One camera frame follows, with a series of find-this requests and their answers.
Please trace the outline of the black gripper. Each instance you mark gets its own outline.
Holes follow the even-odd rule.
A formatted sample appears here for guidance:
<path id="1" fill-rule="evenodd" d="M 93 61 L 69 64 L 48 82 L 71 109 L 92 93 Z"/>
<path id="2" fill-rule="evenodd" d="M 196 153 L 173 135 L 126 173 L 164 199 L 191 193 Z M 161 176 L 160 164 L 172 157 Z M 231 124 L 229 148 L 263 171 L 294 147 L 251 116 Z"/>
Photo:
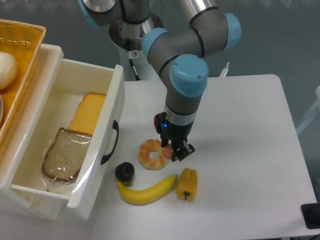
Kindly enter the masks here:
<path id="1" fill-rule="evenodd" d="M 195 148 L 187 143 L 194 122 L 187 125 L 176 125 L 167 119 L 167 113 L 161 112 L 154 116 L 153 123 L 156 132 L 161 138 L 161 147 L 168 146 L 171 142 L 171 161 L 182 161 L 195 152 Z"/>

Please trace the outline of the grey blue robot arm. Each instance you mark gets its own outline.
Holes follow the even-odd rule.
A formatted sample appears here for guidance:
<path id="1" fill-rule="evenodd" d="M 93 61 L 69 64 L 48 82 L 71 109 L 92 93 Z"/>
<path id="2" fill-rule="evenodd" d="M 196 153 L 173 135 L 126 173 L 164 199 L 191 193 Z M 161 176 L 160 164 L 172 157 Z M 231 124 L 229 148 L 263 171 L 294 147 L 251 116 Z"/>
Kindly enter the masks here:
<path id="1" fill-rule="evenodd" d="M 150 11 L 147 0 L 80 0 L 78 4 L 92 27 L 109 25 L 109 36 L 119 48 L 143 52 L 167 90 L 164 110 L 154 117 L 161 146 L 171 147 L 172 161 L 192 154 L 195 149 L 188 135 L 209 77 L 204 57 L 239 43 L 238 18 L 222 13 L 213 0 L 182 0 L 189 29 L 173 35 Z"/>

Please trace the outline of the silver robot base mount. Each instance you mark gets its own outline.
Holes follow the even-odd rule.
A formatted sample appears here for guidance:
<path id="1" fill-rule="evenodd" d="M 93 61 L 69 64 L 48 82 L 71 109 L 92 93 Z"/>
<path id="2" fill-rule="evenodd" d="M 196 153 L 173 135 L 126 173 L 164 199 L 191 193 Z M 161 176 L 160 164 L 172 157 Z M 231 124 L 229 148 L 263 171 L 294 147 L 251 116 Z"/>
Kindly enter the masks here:
<path id="1" fill-rule="evenodd" d="M 144 36 L 154 28 L 163 28 L 162 20 L 150 13 L 146 21 L 138 24 L 117 20 L 109 25 L 109 36 L 112 42 L 126 51 L 142 50 Z"/>

